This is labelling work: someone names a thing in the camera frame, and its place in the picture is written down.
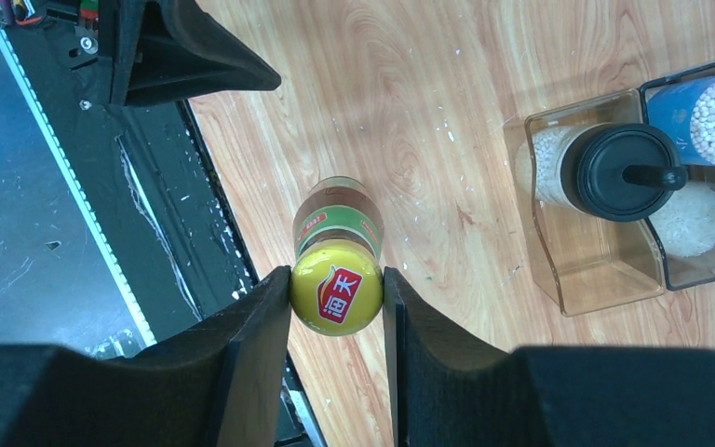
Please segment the yellow cap sauce bottle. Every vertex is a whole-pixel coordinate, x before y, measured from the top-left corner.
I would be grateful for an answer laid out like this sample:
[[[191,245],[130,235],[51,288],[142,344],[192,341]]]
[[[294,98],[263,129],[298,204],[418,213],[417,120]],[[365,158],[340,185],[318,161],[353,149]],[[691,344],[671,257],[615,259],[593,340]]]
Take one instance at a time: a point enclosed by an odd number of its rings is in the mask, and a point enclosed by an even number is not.
[[[383,304],[384,220],[367,188],[346,176],[321,180],[297,209],[292,236],[297,317],[330,337],[368,326]]]

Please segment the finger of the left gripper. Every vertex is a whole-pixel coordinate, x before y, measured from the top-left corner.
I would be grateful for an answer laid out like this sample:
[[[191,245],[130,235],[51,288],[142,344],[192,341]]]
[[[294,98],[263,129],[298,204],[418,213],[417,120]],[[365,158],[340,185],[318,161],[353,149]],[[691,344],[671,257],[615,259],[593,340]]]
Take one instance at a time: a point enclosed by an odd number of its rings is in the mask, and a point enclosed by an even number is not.
[[[280,74],[196,1],[114,1],[110,103],[151,106],[220,91],[272,91]]]

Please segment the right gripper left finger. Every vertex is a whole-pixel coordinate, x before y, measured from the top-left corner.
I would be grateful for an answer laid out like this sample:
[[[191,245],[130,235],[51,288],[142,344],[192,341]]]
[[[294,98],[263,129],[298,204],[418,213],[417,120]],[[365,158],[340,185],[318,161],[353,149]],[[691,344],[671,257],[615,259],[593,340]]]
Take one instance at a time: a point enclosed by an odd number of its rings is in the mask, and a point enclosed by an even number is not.
[[[290,269],[131,358],[0,345],[0,446],[270,446]]]

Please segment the black lid spice bottle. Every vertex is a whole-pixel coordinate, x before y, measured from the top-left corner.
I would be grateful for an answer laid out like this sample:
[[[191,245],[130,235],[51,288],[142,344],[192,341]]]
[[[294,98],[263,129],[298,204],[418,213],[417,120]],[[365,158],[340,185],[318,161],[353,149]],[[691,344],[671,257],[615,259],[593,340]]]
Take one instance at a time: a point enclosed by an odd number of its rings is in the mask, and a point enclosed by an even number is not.
[[[541,202],[620,223],[652,215],[688,179],[674,142],[642,123],[542,129],[516,151],[514,175]]]

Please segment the clear plastic organizer bin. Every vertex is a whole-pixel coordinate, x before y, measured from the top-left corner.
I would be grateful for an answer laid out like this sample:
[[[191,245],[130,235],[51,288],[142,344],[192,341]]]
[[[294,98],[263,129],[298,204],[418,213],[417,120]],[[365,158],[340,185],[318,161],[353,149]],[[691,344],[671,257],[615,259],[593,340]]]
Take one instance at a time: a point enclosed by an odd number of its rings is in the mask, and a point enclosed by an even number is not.
[[[715,281],[715,61],[504,133],[533,280],[562,314]]]

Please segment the silver lid blue bottle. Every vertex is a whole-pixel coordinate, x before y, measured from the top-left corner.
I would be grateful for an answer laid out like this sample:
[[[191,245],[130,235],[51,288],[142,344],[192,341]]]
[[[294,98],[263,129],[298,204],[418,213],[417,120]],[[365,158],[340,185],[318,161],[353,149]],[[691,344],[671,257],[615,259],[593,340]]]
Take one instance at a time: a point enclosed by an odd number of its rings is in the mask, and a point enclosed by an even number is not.
[[[675,143],[683,164],[715,166],[715,75],[661,88],[646,109],[649,124]]]

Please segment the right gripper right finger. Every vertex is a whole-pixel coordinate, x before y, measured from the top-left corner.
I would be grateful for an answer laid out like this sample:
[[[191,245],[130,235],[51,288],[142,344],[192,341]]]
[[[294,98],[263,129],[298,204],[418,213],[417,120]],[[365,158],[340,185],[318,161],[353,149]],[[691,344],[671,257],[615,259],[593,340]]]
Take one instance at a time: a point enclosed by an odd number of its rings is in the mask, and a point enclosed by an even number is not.
[[[715,350],[490,345],[384,271],[398,446],[715,446]]]

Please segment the silver lid glass jar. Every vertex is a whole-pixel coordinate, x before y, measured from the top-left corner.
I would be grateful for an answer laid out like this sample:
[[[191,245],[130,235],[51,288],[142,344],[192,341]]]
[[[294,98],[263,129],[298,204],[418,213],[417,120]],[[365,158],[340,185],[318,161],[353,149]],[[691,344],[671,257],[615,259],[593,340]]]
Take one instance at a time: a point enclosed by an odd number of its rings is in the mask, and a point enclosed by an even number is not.
[[[688,182],[649,221],[667,256],[715,275],[715,183]]]

